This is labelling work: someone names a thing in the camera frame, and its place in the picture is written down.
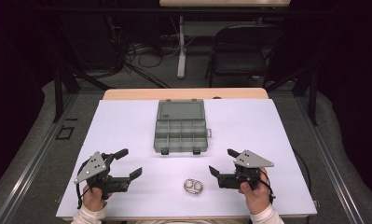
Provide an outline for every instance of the gray floor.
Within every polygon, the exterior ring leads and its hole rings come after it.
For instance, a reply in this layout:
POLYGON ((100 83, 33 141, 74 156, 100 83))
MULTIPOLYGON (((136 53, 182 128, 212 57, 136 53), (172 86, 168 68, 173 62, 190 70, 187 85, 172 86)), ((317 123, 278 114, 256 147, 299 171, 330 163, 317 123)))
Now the gray floor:
MULTIPOLYGON (((176 77, 177 56, 164 57, 160 65, 145 68, 145 70, 156 75, 172 88, 207 87, 204 72, 208 62, 208 49, 209 46, 199 42, 198 39, 191 43, 187 51, 186 78, 184 79, 176 77)), ((158 62, 158 58, 144 55, 141 62, 142 64, 154 64, 158 62)), ((140 66, 137 60, 133 64, 140 66)), ((114 76, 102 78, 101 81, 124 89, 157 87, 134 73, 129 74, 125 69, 114 76)), ((96 106, 103 97, 103 92, 88 82, 80 80, 79 83, 82 92, 78 95, 66 94, 69 99, 67 110, 63 119, 57 124, 57 127, 62 125, 74 127, 69 140, 55 140, 58 129, 53 128, 52 124, 55 113, 53 83, 49 83, 44 88, 46 101, 40 116, 0 180, 0 217, 6 217, 0 219, 0 223, 3 220, 6 223, 64 223, 55 217, 59 206, 58 201, 74 169, 76 157, 87 134, 96 106), (47 138, 50 133, 54 136, 52 139, 47 138), (39 154, 42 150, 46 151, 43 155, 39 154), (36 168, 37 172, 29 174, 26 170, 31 168, 31 161, 36 155, 40 155, 42 160, 32 167, 36 168), (31 184, 26 185, 24 190, 19 190, 16 188, 17 183, 23 186, 23 182, 19 180, 24 176, 29 176, 31 184), (10 196, 17 195, 17 192, 21 192, 18 200, 11 201, 10 196), (9 204, 13 205, 14 209, 2 210, 4 205, 9 204)), ((255 80, 243 77, 218 78, 214 81, 215 87, 253 87, 255 84, 255 80)), ((341 144, 338 122, 329 100, 319 94, 317 104, 319 126, 311 127, 305 117, 305 100, 294 98, 289 91, 291 86, 292 83, 289 83, 280 90, 270 93, 269 97, 274 100, 278 108, 290 143, 306 161, 310 170, 311 195, 313 200, 318 201, 320 205, 319 214, 311 217, 310 223, 357 223, 351 218, 347 209, 348 203, 354 204, 357 209, 356 213, 360 215, 364 223, 372 223, 372 192, 363 184, 357 171, 346 157, 341 144), (323 147, 328 149, 335 163, 335 171, 341 177, 340 186, 336 186, 336 179, 330 175, 332 167, 324 163, 326 160, 321 151, 321 140, 323 140, 323 147), (349 196, 341 195, 342 189, 345 189, 349 196)), ((306 177, 305 167, 301 162, 299 165, 306 177)), ((287 218, 285 222, 306 223, 307 220, 287 218)))

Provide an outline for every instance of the white paper sheet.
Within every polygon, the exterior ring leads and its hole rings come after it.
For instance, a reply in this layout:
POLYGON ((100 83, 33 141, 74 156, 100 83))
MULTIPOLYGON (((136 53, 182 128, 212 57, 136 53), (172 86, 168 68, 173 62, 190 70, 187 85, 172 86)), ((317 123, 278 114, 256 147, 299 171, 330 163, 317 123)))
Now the white paper sheet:
POLYGON ((76 212, 73 181, 81 163, 95 151, 115 153, 122 148, 127 148, 129 155, 112 162, 110 175, 128 176, 139 167, 143 167, 143 174, 131 182, 128 192, 115 193, 108 200, 108 218, 248 217, 244 196, 235 189, 218 188, 209 171, 211 165, 221 174, 233 173, 228 148, 238 152, 249 149, 274 163, 267 171, 277 197, 273 206, 280 215, 317 213, 271 100, 204 100, 204 105, 207 128, 212 129, 207 152, 163 156, 153 148, 158 101, 101 101, 57 217, 72 217, 76 212), (184 190, 188 178, 202 182, 201 194, 184 190))

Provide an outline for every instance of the office chair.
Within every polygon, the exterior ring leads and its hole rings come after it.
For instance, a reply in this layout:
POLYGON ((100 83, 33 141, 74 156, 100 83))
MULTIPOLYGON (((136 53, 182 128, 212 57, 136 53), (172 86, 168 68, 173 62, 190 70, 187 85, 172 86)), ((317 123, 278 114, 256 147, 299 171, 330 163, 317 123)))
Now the office chair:
POLYGON ((267 61, 283 38, 280 27, 272 25, 235 25, 215 37, 205 78, 212 87, 214 76, 259 77, 262 87, 269 72, 267 61), (268 49, 264 56, 262 49, 268 49))

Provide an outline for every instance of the dark background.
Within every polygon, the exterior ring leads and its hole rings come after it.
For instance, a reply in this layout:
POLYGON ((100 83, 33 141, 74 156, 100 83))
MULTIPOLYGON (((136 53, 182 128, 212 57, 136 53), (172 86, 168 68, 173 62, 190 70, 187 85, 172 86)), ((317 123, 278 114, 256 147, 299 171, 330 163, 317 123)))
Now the dark background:
MULTIPOLYGON (((41 1, 38 4, 60 2, 41 1)), ((124 4, 137 7, 142 2, 147 1, 125 1, 124 4)), ((292 0, 290 7, 329 9, 336 4, 344 6, 344 3, 292 0)), ((346 153, 372 189, 372 0, 348 3, 345 21, 338 27, 335 44, 319 70, 318 89, 333 103, 346 153)), ((148 1, 146 6, 158 7, 158 1, 148 1)), ((127 24, 130 34, 158 47, 159 33, 165 34, 172 29, 165 17, 133 18, 123 25, 127 24)), ((306 63, 316 50, 326 25, 325 21, 285 20, 285 32, 292 38, 287 39, 276 57, 288 66, 277 63, 273 70, 278 72, 273 77, 288 75, 306 63)), ((70 28, 71 24, 66 25, 63 21, 62 27, 66 26, 70 28)), ((98 40, 95 44, 113 55, 105 61, 111 64, 98 65, 117 66, 116 46, 111 49, 104 40, 107 37, 110 34, 91 39, 98 40)), ((0 1, 0 177, 38 116, 44 102, 41 88, 54 78, 56 58, 49 53, 49 44, 56 46, 64 60, 83 67, 74 49, 80 42, 64 36, 56 21, 50 17, 36 17, 22 1, 0 1)))

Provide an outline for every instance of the white table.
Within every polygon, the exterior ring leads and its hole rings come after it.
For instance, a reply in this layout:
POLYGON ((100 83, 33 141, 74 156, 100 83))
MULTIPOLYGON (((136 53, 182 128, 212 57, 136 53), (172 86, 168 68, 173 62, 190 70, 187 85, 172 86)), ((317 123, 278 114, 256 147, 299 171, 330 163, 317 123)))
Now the white table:
POLYGON ((73 181, 81 163, 97 150, 114 153, 122 148, 127 148, 130 153, 112 162, 110 175, 128 176, 139 167, 143 167, 143 174, 131 182, 128 192, 115 193, 109 199, 107 220, 248 217, 244 196, 235 189, 218 188, 217 179, 208 168, 211 165, 222 174, 231 174, 235 167, 233 158, 227 154, 228 148, 239 152, 249 149, 274 162, 275 166, 267 170, 277 197, 273 206, 282 217, 305 217, 317 213, 270 99, 205 99, 204 104, 207 128, 212 129, 213 134, 208 140, 207 152, 164 156, 153 148, 158 100, 102 100, 80 150, 57 217, 69 220, 76 212, 73 181), (185 192, 183 183, 188 178, 203 183, 201 194, 185 192))
MULTIPOLYGON (((162 7, 288 7, 291 0, 160 0, 162 7)), ((214 36, 221 29, 251 21, 179 21, 180 55, 177 77, 184 78, 186 70, 185 35, 214 36)))

